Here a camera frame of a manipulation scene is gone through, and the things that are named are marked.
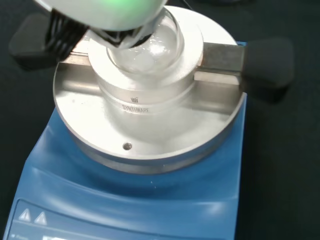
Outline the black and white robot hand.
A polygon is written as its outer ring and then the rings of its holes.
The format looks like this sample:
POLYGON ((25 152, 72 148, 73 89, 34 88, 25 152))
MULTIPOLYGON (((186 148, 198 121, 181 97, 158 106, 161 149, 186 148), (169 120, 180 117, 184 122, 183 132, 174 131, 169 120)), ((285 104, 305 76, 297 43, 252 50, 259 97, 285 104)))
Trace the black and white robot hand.
POLYGON ((165 0, 39 0, 50 12, 43 51, 65 60, 87 31, 107 47, 146 42, 164 17, 165 0))

